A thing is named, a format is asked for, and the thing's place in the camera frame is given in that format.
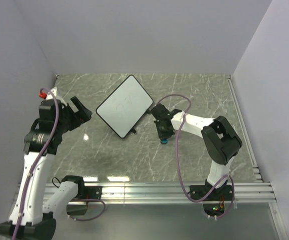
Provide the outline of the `blue whiteboard eraser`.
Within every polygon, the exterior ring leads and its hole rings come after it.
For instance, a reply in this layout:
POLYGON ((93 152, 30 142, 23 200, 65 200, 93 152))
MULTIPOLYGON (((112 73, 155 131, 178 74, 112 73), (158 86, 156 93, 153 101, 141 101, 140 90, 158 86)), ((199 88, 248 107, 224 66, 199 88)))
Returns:
POLYGON ((167 140, 167 139, 162 139, 162 140, 160 141, 160 143, 161 143, 161 144, 167 144, 167 143, 168 143, 168 140, 167 140))

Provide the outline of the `black framed whiteboard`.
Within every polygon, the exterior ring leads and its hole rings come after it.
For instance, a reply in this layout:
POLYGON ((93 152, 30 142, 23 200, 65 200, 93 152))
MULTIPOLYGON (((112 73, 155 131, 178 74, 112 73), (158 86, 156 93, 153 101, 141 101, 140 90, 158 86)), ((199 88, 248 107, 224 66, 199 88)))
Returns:
POLYGON ((135 133, 135 125, 154 100, 132 74, 96 108, 96 114, 119 138, 135 133))

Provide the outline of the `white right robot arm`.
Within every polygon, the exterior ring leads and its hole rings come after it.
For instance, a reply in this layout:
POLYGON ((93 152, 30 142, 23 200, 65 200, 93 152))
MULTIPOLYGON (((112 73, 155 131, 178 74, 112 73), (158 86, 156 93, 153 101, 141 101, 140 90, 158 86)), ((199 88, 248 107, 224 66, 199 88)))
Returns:
POLYGON ((243 146, 227 118, 205 118, 188 114, 182 110, 168 110, 161 103, 151 110, 155 118, 157 134, 162 144, 180 132, 187 132, 203 139, 211 158, 211 167, 205 180, 205 194, 211 200, 218 199, 224 192, 229 179, 230 166, 243 146))

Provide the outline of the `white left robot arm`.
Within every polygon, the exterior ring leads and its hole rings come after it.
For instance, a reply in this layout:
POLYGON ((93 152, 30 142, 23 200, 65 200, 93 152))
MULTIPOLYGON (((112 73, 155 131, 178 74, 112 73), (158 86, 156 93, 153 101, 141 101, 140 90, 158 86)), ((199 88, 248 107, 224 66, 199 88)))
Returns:
POLYGON ((60 97, 47 97, 38 108, 39 117, 24 138, 24 168, 15 206, 9 219, 0 223, 0 236, 10 240, 50 240, 56 231, 56 218, 71 200, 86 195, 83 177, 65 176, 59 188, 44 203, 47 178, 63 134, 92 118, 92 112, 73 96, 72 103, 60 97))

